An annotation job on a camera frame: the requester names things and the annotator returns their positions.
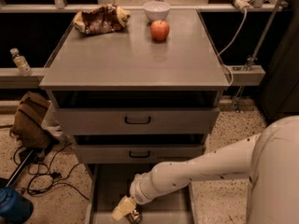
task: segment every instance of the plastic bottle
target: plastic bottle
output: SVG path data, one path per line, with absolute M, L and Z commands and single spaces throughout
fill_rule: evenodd
M 26 58 L 20 54 L 18 49 L 11 49 L 12 61 L 18 66 L 22 76 L 32 75 L 32 70 L 26 61 Z

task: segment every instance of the blue trash can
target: blue trash can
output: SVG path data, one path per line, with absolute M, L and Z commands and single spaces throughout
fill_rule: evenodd
M 33 204 L 12 185 L 0 189 L 0 217 L 11 223 L 23 223 L 32 215 L 33 210 Z

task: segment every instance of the floor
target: floor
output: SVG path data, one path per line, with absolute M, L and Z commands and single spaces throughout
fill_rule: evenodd
M 230 99 L 221 100 L 221 112 L 216 126 L 206 142 L 206 152 L 232 144 L 238 140 L 260 133 L 266 126 L 263 113 L 251 99 L 240 102 L 241 112 L 235 112 Z M 14 109 L 0 104 L 0 126 L 12 124 Z M 13 160 L 19 144 L 9 136 L 9 128 L 0 129 L 0 177 L 9 178 L 17 165 Z M 64 145 L 55 146 L 46 156 L 44 163 L 50 161 Z M 59 152 L 51 164 L 51 171 L 67 177 L 74 165 L 78 164 L 72 147 Z M 38 165 L 30 167 L 30 173 L 37 172 Z M 40 166 L 39 172 L 45 172 Z M 28 195 L 26 188 L 33 178 L 28 167 L 22 172 L 15 190 L 22 193 L 34 205 L 34 212 L 25 224 L 81 224 L 84 223 L 88 201 L 74 188 L 65 184 L 57 185 L 45 194 Z M 32 189 L 42 189 L 49 185 L 50 178 L 41 176 L 32 182 Z M 64 183 L 76 187 L 84 196 L 89 197 L 91 179 L 82 164 L 76 166 Z M 247 200 L 247 180 L 193 182 L 192 188 L 196 205 L 198 224 L 244 224 Z M 0 217 L 0 224 L 7 223 Z

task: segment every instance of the black handle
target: black handle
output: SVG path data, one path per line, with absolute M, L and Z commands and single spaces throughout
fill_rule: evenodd
M 129 156 L 132 159 L 146 159 L 150 156 L 150 151 L 148 151 L 145 155 L 132 155 L 132 151 L 129 151 Z
M 149 124 L 151 122 L 151 117 L 148 116 L 146 118 L 129 118 L 125 117 L 124 122 L 126 124 Z

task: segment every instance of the apple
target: apple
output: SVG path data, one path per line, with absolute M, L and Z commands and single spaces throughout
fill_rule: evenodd
M 167 39 L 169 30 L 169 24 L 163 20 L 153 21 L 150 26 L 151 37 L 157 41 L 163 41 Z

